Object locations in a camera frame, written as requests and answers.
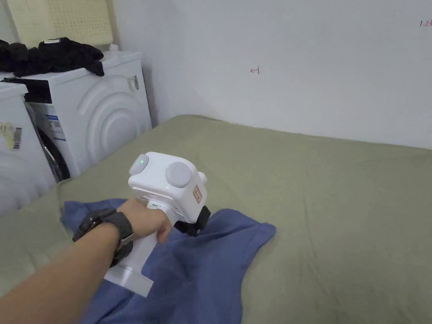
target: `green sheet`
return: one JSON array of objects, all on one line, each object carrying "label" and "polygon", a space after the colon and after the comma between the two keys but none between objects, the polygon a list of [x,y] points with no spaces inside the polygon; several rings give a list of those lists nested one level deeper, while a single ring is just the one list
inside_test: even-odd
[{"label": "green sheet", "polygon": [[243,323],[431,321],[431,151],[196,116],[171,119],[0,219],[0,292],[70,244],[62,202],[132,197],[129,167],[148,151],[204,172],[211,211],[277,227],[243,281]]}]

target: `black watch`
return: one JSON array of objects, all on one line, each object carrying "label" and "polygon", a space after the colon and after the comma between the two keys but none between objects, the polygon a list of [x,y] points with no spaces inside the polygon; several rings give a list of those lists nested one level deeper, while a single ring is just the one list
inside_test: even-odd
[{"label": "black watch", "polygon": [[123,213],[115,209],[95,210],[88,213],[73,235],[72,240],[74,242],[78,241],[97,225],[107,222],[114,224],[120,234],[120,240],[111,263],[111,267],[113,267],[127,257],[133,248],[134,234],[132,225]]}]

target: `white wall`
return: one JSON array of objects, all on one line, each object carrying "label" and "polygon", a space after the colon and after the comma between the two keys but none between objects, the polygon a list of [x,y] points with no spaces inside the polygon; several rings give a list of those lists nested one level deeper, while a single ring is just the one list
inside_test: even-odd
[{"label": "white wall", "polygon": [[8,43],[14,43],[18,40],[6,0],[0,0],[0,39]]},{"label": "white wall", "polygon": [[144,53],[157,123],[200,114],[432,148],[430,0],[113,0],[113,8],[121,48]]}]

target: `round gray button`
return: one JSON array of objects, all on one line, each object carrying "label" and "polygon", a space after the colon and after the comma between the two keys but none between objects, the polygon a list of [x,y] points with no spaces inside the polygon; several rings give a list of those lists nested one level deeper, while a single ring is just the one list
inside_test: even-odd
[{"label": "round gray button", "polygon": [[165,177],[171,186],[183,188],[191,181],[192,172],[183,162],[174,162],[166,168]]}]

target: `black cloth pile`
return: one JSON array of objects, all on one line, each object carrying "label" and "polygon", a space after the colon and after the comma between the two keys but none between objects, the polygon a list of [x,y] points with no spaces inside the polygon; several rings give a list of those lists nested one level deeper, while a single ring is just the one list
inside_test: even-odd
[{"label": "black cloth pile", "polygon": [[28,49],[20,43],[0,40],[0,71],[13,72],[17,77],[48,72],[66,72],[86,68],[97,76],[104,76],[104,57],[97,48],[71,41],[66,37],[39,43]]}]

